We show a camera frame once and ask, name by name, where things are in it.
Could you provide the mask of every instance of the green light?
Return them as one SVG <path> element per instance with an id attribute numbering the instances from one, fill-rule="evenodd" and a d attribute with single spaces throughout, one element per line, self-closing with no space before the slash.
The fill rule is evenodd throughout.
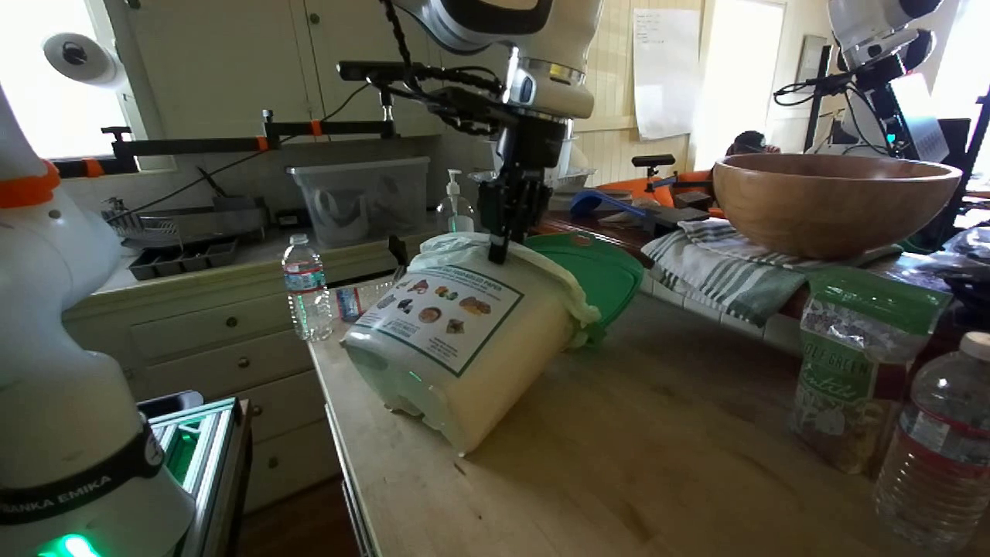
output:
<path id="1" fill-rule="evenodd" d="M 36 551 L 36 557 L 102 557 L 85 535 L 68 531 L 45 547 Z"/>

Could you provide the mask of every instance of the clear plastic bottle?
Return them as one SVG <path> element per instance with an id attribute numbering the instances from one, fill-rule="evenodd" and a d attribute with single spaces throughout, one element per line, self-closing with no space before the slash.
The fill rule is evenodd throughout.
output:
<path id="1" fill-rule="evenodd" d="M 436 207 L 440 232 L 474 232 L 474 207 L 462 193 L 456 174 L 448 169 L 444 199 Z"/>
<path id="2" fill-rule="evenodd" d="M 288 294 L 288 315 L 304 339 L 332 334 L 332 289 L 308 246 L 308 236 L 289 236 L 281 254 L 281 283 Z"/>
<path id="3" fill-rule="evenodd" d="M 912 380 L 875 480 L 878 517 L 929 552 L 963 551 L 990 500 L 990 334 Z"/>

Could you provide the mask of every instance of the counter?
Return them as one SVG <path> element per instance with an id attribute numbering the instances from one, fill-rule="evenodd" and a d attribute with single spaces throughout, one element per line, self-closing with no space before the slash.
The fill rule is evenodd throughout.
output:
<path id="1" fill-rule="evenodd" d="M 456 459 L 308 342 L 373 552 L 906 552 L 785 430 L 799 360 L 653 296 Z M 970 552 L 990 551 L 981 535 Z"/>

